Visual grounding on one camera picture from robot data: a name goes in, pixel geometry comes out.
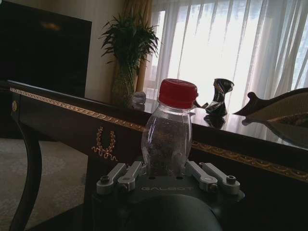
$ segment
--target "gold trim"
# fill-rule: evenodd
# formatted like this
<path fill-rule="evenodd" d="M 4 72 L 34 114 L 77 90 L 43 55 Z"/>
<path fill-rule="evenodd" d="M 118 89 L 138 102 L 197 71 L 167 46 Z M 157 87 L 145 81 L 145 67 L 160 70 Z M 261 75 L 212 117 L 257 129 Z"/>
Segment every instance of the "gold trim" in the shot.
<path fill-rule="evenodd" d="M 62 108 L 65 108 L 65 109 L 68 109 L 68 110 L 71 110 L 71 111 L 74 111 L 74 112 L 78 112 L 78 113 L 81 113 L 81 114 L 84 114 L 84 115 L 87 115 L 87 116 L 91 116 L 91 117 L 94 117 L 94 118 L 97 118 L 97 119 L 100 119 L 100 120 L 103 120 L 103 121 L 106 121 L 106 122 L 117 124 L 117 125 L 129 128 L 129 129 L 132 129 L 132 130 L 143 131 L 143 129 L 144 129 L 144 126 L 141 126 L 141 125 L 138 125 L 138 124 L 130 123 L 130 122 L 127 122 L 125 120 L 121 120 L 121 119 L 118 119 L 118 118 L 115 118 L 115 117 L 112 117 L 112 116 L 107 116 L 107 115 L 97 113 L 97 112 L 94 112 L 94 111 L 91 111 L 91 110 L 76 107 L 76 106 L 73 106 L 71 104 L 63 103 L 63 102 L 60 102 L 60 101 L 56 101 L 56 100 L 52 100 L 52 99 L 49 99 L 49 98 L 46 98 L 46 97 L 42 97 L 42 96 L 39 96 L 39 95 L 28 93 L 28 92 L 25 92 L 23 90 L 10 88 L 10 91 L 15 92 L 17 94 L 24 95 L 26 97 L 29 97 L 29 98 L 32 98 L 32 99 L 35 99 L 35 100 L 39 100 L 39 101 L 49 103 L 49 104 L 52 104 L 52 105 L 56 105 L 56 106 L 59 106 L 59 107 L 62 107 Z M 308 183 L 308 173 L 307 172 L 303 172 L 303 171 L 299 171 L 299 170 L 296 170 L 296 169 L 293 169 L 293 168 L 277 165 L 277 164 L 274 164 L 274 163 L 271 163 L 271 162 L 268 162 L 268 161 L 249 157 L 249 156 L 246 156 L 246 155 L 231 152 L 231 151 L 224 150 L 224 149 L 221 149 L 221 148 L 218 148 L 218 147 L 213 147 L 213 146 L 203 144 L 203 143 L 199 143 L 199 142 L 196 142 L 196 141 L 193 141 L 192 143 L 193 143 L 192 147 L 195 148 L 195 149 L 198 149 L 198 150 L 210 153 L 210 154 L 221 156 L 221 157 L 233 160 L 233 161 L 237 161 L 237 162 L 240 162 L 240 163 L 243 163 L 243 164 L 247 164 L 247 165 L 250 165 L 250 166 L 253 166 L 253 167 L 264 169 L 264 170 L 267 170 L 267 171 L 270 171 L 270 172 L 274 172 L 274 173 L 277 173 L 277 174 L 280 174 L 280 175 L 283 175 L 283 176 L 286 176 L 286 177 L 290 177 L 290 178 L 297 179 L 297 180 L 304 181 L 304 182 Z"/>
<path fill-rule="evenodd" d="M 122 120 L 122 119 L 114 118 L 112 116 L 107 116 L 107 115 L 104 115 L 102 113 L 98 113 L 98 112 L 94 112 L 94 111 L 84 109 L 84 108 L 81 108 L 81 107 L 73 106 L 73 105 L 68 104 L 68 103 L 63 103 L 63 102 L 60 102 L 60 101 L 57 101 L 57 100 L 52 100 L 52 99 L 49 99 L 49 98 L 46 98 L 46 97 L 43 97 L 43 96 L 28 93 L 28 92 L 25 92 L 23 90 L 10 88 L 10 91 L 15 92 L 17 94 L 27 96 L 27 97 L 35 99 L 35 100 L 43 101 L 45 103 L 49 103 L 49 104 L 52 104 L 52 105 L 55 105 L 55 106 L 58 106 L 58 107 L 62 107 L 62 108 L 74 111 L 74 112 L 78 112 L 78 113 L 81 113 L 81 114 L 84 114 L 84 115 L 87 115 L 87 116 L 91 116 L 91 117 L 94 117 L 94 118 L 97 118 L 97 119 L 100 119 L 100 120 L 103 120 L 103 121 L 106 121 L 106 122 L 118 124 L 120 126 L 130 128 L 130 129 L 133 129 L 133 130 L 136 130 L 136 131 L 143 131 L 143 128 L 144 128 L 141 125 L 133 124 L 133 123 L 127 122 L 127 121 Z"/>
<path fill-rule="evenodd" d="M 299 171 L 293 168 L 285 167 L 282 165 L 274 164 L 268 161 L 257 159 L 254 157 L 242 155 L 239 153 L 234 153 L 221 148 L 213 147 L 207 144 L 192 142 L 192 148 L 198 149 L 203 152 L 211 153 L 217 156 L 221 156 L 230 160 L 234 160 L 246 165 L 261 168 L 270 172 L 278 173 L 285 177 L 294 178 L 303 182 L 308 183 L 308 173 L 304 171 Z"/>
<path fill-rule="evenodd" d="M 102 133 L 103 133 L 103 128 L 100 127 L 96 133 L 96 147 L 92 147 L 92 150 L 94 153 L 98 153 L 99 157 L 104 157 L 105 159 L 110 158 L 112 161 L 117 161 L 117 158 L 112 155 L 112 151 L 115 148 L 115 143 L 116 143 L 116 137 L 115 137 L 115 132 L 110 131 L 110 144 L 108 148 L 104 148 L 102 146 L 101 140 L 102 140 Z"/>
<path fill-rule="evenodd" d="M 277 121 L 283 121 L 283 120 L 286 120 L 286 119 L 290 119 L 290 118 L 295 118 L 295 119 L 300 119 L 302 117 L 307 117 L 308 116 L 308 112 L 301 112 L 301 113 L 295 113 L 295 114 L 292 114 L 292 115 L 283 115 L 283 116 L 280 116 L 280 117 L 275 117 L 275 118 L 272 118 L 272 119 L 268 119 L 267 121 L 269 122 L 277 122 Z"/>

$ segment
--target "window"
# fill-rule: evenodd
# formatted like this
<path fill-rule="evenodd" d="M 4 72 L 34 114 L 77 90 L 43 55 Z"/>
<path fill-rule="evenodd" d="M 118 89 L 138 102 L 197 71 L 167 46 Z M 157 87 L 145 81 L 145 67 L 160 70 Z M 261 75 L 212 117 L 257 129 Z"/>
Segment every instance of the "window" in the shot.
<path fill-rule="evenodd" d="M 307 11 L 304 0 L 153 0 L 161 44 L 147 64 L 147 98 L 157 98 L 164 78 L 179 78 L 210 103 L 214 79 L 226 78 L 234 113 L 249 91 L 266 99 L 307 86 Z"/>

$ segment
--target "plastic bottle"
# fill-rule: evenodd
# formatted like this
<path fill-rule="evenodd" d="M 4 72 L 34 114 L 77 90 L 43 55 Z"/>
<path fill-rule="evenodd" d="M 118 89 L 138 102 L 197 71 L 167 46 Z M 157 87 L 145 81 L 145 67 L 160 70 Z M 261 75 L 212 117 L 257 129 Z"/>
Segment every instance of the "plastic bottle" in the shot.
<path fill-rule="evenodd" d="M 190 110 L 197 87 L 178 79 L 164 79 L 159 106 L 142 134 L 141 148 L 151 176 L 179 176 L 192 145 Z"/>

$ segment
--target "table leg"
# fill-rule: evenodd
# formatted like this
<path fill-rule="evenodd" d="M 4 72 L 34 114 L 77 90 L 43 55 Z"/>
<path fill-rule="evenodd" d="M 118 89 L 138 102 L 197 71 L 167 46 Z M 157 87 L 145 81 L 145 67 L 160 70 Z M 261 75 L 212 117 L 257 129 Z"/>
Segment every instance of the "table leg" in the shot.
<path fill-rule="evenodd" d="M 10 231 L 23 231 L 25 229 L 39 192 L 42 173 L 42 158 L 35 131 L 26 125 L 20 123 L 17 123 L 17 125 L 26 145 L 27 176 L 21 200 L 11 222 Z"/>

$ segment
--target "potted plant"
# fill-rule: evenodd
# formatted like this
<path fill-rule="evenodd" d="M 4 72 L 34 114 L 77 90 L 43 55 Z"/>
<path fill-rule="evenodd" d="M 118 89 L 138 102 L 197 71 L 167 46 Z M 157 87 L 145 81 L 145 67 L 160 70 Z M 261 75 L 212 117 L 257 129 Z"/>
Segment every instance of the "potted plant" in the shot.
<path fill-rule="evenodd" d="M 141 16 L 119 15 L 105 26 L 109 27 L 101 36 L 102 49 L 105 49 L 102 56 L 113 53 L 119 66 L 113 80 L 111 101 L 127 107 L 135 93 L 134 81 L 139 74 L 140 61 L 145 61 L 148 54 L 157 53 L 158 38 L 154 26 L 144 23 Z"/>

